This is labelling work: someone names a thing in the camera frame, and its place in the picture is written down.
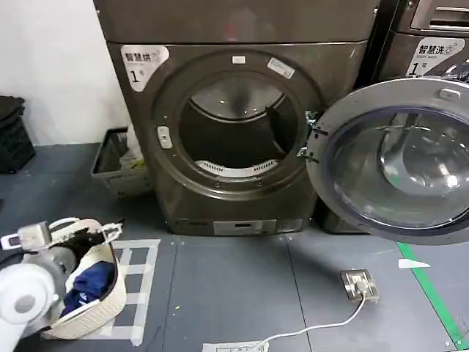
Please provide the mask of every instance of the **power cord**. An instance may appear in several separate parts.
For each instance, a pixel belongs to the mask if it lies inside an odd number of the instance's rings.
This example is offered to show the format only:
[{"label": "power cord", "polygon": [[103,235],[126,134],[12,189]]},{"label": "power cord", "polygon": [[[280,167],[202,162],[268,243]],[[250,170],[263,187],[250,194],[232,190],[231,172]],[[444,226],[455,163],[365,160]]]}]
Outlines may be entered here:
[{"label": "power cord", "polygon": [[338,328],[340,326],[344,326],[344,325],[347,325],[348,323],[350,323],[353,319],[355,319],[355,317],[358,315],[358,313],[361,311],[361,309],[363,308],[364,304],[365,304],[365,301],[366,301],[366,291],[367,291],[367,287],[366,287],[366,284],[364,282],[357,282],[355,284],[355,287],[357,289],[357,291],[361,294],[362,296],[362,299],[361,299],[361,302],[360,304],[358,305],[358,308],[356,309],[356,311],[354,311],[354,313],[346,320],[342,321],[341,323],[334,323],[334,324],[324,324],[324,325],[315,325],[315,326],[309,326],[308,328],[304,328],[300,331],[296,331],[296,332],[289,332],[289,333],[286,333],[286,334],[278,334],[278,335],[273,335],[271,337],[268,337],[267,339],[259,342],[257,345],[255,345],[254,347],[252,347],[250,350],[248,350],[248,352],[259,352],[259,351],[263,351],[264,349],[264,345],[267,344],[269,341],[272,341],[274,339],[279,339],[281,337],[291,337],[291,336],[297,336],[297,335],[300,335],[302,333],[305,333],[305,332],[308,332],[308,331],[311,331],[311,330],[316,330],[316,329],[325,329],[325,328]]}]

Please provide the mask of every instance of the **black crate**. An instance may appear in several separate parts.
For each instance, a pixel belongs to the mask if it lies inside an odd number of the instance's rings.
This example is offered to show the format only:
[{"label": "black crate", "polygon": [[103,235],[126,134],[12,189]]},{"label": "black crate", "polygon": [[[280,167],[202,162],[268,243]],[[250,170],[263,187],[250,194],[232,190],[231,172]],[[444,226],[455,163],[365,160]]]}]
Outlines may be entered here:
[{"label": "black crate", "polygon": [[0,97],[0,173],[19,171],[35,154],[24,128],[24,100]]}]

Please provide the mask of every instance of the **door window glass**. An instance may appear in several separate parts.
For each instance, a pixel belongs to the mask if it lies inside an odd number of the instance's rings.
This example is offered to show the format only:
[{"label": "door window glass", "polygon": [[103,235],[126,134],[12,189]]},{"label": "door window glass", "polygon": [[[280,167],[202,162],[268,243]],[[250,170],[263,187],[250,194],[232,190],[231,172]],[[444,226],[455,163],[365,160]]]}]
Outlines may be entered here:
[{"label": "door window glass", "polygon": [[441,227],[469,208],[469,126],[433,110],[376,111],[338,132],[329,172],[342,201],[372,221]]}]

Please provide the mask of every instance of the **white sticker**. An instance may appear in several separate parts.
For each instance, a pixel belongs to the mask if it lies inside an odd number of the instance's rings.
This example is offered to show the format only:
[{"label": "white sticker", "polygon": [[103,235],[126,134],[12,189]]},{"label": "white sticker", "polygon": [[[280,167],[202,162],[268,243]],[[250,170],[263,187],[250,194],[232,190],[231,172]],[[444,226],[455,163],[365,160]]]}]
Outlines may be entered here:
[{"label": "white sticker", "polygon": [[205,343],[202,347],[202,352],[254,352],[253,347],[256,347],[255,352],[268,352],[269,342],[262,346],[257,346],[260,341],[248,342],[230,342],[230,343]]},{"label": "white sticker", "polygon": [[288,79],[291,79],[293,73],[295,73],[295,70],[292,67],[287,64],[284,64],[282,61],[276,59],[275,57],[269,60],[267,67]]},{"label": "white sticker", "polygon": [[419,77],[441,62],[459,53],[465,45],[463,38],[426,37],[420,41],[406,76]]},{"label": "white sticker", "polygon": [[430,264],[418,262],[417,260],[411,260],[411,259],[399,259],[397,261],[397,265],[399,266],[399,269],[429,268],[430,267]]},{"label": "white sticker", "polygon": [[246,63],[246,56],[232,56],[232,63],[233,64],[242,64]]},{"label": "white sticker", "polygon": [[124,45],[120,50],[130,85],[136,92],[145,89],[152,74],[169,58],[163,45]]}]

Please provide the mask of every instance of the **dryer drum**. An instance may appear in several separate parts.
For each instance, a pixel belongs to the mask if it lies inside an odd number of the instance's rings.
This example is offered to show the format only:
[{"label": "dryer drum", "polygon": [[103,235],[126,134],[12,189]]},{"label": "dryer drum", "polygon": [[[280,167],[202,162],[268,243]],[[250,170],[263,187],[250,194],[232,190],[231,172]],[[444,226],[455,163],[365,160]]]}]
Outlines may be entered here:
[{"label": "dryer drum", "polygon": [[240,182],[281,163],[297,138],[298,118],[278,87],[233,75],[191,94],[179,134],[201,170]]}]

